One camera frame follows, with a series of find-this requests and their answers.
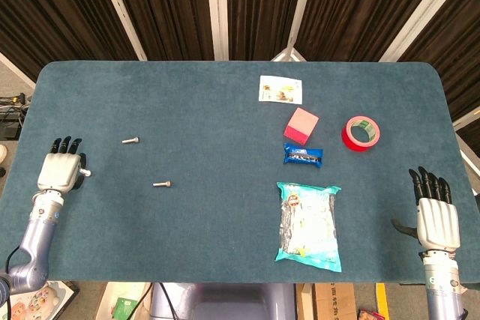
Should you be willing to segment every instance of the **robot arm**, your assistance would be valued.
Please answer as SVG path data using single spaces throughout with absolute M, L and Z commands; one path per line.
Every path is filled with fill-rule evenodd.
M 468 312 L 461 300 L 461 285 L 455 251 L 460 247 L 458 214 L 452 204 L 450 186 L 424 168 L 420 175 L 410 170 L 417 204 L 417 229 L 391 223 L 425 248 L 420 257 L 425 269 L 430 320 L 464 320 Z
M 67 136 L 60 144 L 56 139 L 45 157 L 40 176 L 39 192 L 33 196 L 33 210 L 19 250 L 30 256 L 27 264 L 15 265 L 0 274 L 0 306 L 10 295 L 33 292 L 40 289 L 48 277 L 48 255 L 56 224 L 63 206 L 62 195 L 78 189 L 85 176 L 86 156 L 75 154 L 81 139 L 75 139 L 70 149 Z

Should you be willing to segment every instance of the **pink sponge block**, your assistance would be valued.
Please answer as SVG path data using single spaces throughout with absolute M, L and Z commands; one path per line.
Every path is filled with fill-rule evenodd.
M 283 133 L 287 138 L 305 145 L 308 141 L 308 137 L 314 131 L 315 125 L 317 125 L 318 116 L 310 114 L 303 109 L 297 108 L 293 113 L 292 118 L 288 122 Z

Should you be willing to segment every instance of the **tape roll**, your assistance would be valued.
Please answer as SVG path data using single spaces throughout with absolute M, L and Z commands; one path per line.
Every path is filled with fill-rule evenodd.
M 352 135 L 352 127 L 360 127 L 368 134 L 368 141 L 361 142 Z M 366 116 L 354 116 L 346 123 L 342 130 L 342 140 L 348 149 L 353 151 L 366 151 L 380 140 L 380 128 L 377 123 Z

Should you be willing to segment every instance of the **curtain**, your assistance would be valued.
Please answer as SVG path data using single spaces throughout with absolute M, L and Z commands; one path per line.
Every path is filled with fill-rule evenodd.
M 480 120 L 477 119 L 462 127 L 457 134 L 475 152 L 477 157 L 480 157 Z
M 124 0 L 149 60 L 213 60 L 209 0 Z
M 378 61 L 421 0 L 307 0 L 295 48 L 309 61 Z
M 68 59 L 137 59 L 110 0 L 0 0 L 0 52 L 34 81 Z
M 480 106 L 480 0 L 446 0 L 400 60 L 436 68 L 452 120 Z
M 230 60 L 272 60 L 286 46 L 297 0 L 228 0 Z

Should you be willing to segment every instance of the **metal bolt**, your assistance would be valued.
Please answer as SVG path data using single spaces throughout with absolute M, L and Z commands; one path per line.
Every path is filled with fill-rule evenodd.
M 84 176 L 86 176 L 86 177 L 89 177 L 92 174 L 92 172 L 90 170 L 87 170 L 87 169 L 80 169 L 79 173 L 84 174 Z
M 138 136 L 135 136 L 132 139 L 126 139 L 121 141 L 122 144 L 130 144 L 131 142 L 140 142 L 140 138 Z
M 164 183 L 153 183 L 154 187 L 171 187 L 173 185 L 173 182 L 168 180 L 165 181 Z

